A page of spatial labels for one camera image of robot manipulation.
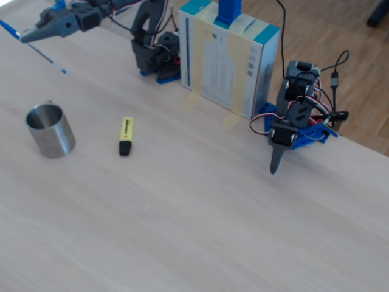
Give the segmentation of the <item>gripper without camera mount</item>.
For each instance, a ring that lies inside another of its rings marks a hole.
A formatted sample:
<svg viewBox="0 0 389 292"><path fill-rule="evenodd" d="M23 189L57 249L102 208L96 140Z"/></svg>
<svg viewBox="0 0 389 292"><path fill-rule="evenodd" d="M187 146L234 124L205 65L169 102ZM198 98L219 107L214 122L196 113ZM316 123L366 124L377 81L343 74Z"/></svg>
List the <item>gripper without camera mount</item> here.
<svg viewBox="0 0 389 292"><path fill-rule="evenodd" d="M287 149L292 149L298 137L299 127L286 120L272 122L268 134L268 143L272 146L272 158L270 162L271 174L276 174L283 155Z"/></svg>

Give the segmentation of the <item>gripper with camera mount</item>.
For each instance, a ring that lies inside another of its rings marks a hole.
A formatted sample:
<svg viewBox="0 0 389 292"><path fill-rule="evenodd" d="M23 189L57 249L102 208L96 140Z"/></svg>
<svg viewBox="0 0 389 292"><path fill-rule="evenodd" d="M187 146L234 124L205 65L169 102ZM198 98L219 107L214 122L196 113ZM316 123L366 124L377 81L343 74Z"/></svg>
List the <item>gripper with camera mount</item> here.
<svg viewBox="0 0 389 292"><path fill-rule="evenodd" d="M71 4L73 13L66 14L66 8L47 8L40 13L39 21L20 35L22 43L31 43L50 37L67 37L78 30L88 31L100 25L100 9L88 2Z"/></svg>

